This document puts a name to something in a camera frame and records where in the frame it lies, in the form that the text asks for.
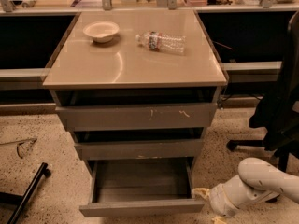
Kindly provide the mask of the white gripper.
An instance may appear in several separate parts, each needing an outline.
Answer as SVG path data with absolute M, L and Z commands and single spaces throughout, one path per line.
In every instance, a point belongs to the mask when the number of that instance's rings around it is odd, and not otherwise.
M 223 184 L 219 184 L 212 189 L 195 188 L 192 190 L 195 198 L 209 199 L 209 203 L 213 211 L 220 217 L 213 217 L 213 224 L 227 224 L 225 217 L 233 217 L 237 208 L 228 199 Z

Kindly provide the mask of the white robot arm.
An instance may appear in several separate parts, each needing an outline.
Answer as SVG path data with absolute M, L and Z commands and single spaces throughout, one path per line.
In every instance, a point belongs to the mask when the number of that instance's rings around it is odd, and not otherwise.
M 278 195 L 299 203 L 299 176 L 254 157 L 242 160 L 234 176 L 213 188 L 192 188 L 192 196 L 204 199 L 222 218 L 232 218 L 245 207 Z

